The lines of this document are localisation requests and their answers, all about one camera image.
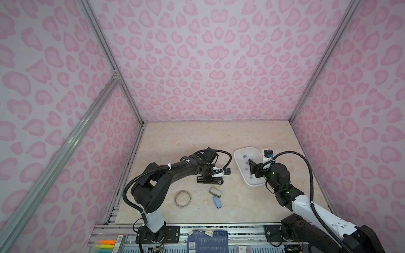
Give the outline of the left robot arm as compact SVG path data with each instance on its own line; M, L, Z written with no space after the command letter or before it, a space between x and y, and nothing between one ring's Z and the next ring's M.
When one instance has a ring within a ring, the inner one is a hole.
M122 200L141 214L141 231L158 240L166 232L160 207L172 183L198 176L197 182L201 184L223 184L223 178L231 174L231 161L229 152L206 148L182 157L179 162L165 165L151 163L125 185Z

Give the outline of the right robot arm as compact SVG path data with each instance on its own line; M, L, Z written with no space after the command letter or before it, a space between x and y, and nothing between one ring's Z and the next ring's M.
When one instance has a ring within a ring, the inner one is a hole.
M309 171L308 196L291 184L291 174L287 167L276 162L282 155L297 155L304 160ZM275 195L280 206L293 213L281 222L282 238L288 240L293 236L324 252L328 250L337 253L384 252L373 229L366 225L356 226L315 203L313 170L302 154L285 151L274 155L272 150L265 150L262 163L256 163L252 159L248 159L247 163L250 174L256 178L264 178L266 187Z

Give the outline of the blue mini stapler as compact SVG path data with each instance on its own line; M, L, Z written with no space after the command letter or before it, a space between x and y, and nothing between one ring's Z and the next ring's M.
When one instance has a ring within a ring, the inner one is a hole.
M217 209L220 209L222 207L222 204L217 196L213 197L213 201Z

